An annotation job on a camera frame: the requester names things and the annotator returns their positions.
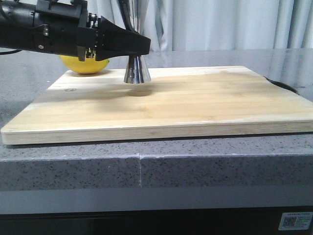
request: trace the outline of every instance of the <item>gray granite countertop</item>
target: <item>gray granite countertop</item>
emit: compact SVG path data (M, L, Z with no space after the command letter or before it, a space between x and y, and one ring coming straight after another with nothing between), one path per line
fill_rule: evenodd
M0 127L67 71L57 55L23 51L1 56L0 61ZM150 68L246 66L269 79L296 88L301 96L313 101L313 49L151 52L146 61ZM124 68L126 62L126 57L112 58L107 68ZM263 193L266 192L263 187L276 188L277 195L272 197L270 204L262 200L258 203L249 195L253 187ZM238 196L236 190L247 190L241 203L232 199L232 203L227 204L229 207L313 205L312 195L307 194L313 191L313 134L16 146L0 142L0 200L8 202L6 206L0 206L0 213L47 212L31 206L28 209L8 206L13 199L26 200L25 193L31 193L34 198L36 193L39 197L43 192L50 191L51 196L63 191L78 197L79 193L86 196L90 195L90 190L97 189L102 193L106 189L131 189L132 198L136 198L134 201L141 200L150 209L184 208L173 201L172 206L161 206L164 200L156 198L167 193L168 198L186 195L185 198L181 196L182 201L190 200L187 195L194 193L192 197L197 204L185 203L187 208L222 207L219 202L210 205L205 202L214 195L222 197L220 194L210 194L208 198L200 196L203 191L200 193L199 190L213 193L217 188L220 193L226 188L228 196L233 198ZM144 196L144 189L151 190L148 193L150 199ZM123 207L109 207L112 199L112 203L105 206L81 210L147 208L128 207L129 192L123 193ZM280 193L286 196L283 203L279 203L279 198L284 198ZM271 198L272 191L268 194L265 196ZM42 208L50 211L48 206Z

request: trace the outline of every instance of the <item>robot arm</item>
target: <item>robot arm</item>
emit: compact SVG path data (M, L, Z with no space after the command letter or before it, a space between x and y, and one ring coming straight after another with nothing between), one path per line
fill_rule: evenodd
M0 0L0 47L101 61L148 54L150 42L88 13L86 0L38 0L36 5Z

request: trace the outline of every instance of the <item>bamboo cutting board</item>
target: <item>bamboo cutting board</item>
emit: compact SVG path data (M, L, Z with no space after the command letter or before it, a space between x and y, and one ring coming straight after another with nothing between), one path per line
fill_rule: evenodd
M313 103L242 66L67 71L1 130L5 144L313 131Z

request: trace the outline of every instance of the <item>wooden cutting board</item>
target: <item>wooden cutting board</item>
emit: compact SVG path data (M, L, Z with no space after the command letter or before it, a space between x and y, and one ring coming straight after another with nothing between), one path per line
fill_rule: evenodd
M5 144L313 131L313 103L242 66L67 71L1 130Z

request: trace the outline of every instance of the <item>white curtain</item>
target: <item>white curtain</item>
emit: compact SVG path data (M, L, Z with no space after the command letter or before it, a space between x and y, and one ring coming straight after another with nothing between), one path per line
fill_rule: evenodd
M116 0L88 6L123 27ZM313 0L149 0L143 34L152 51L313 48Z

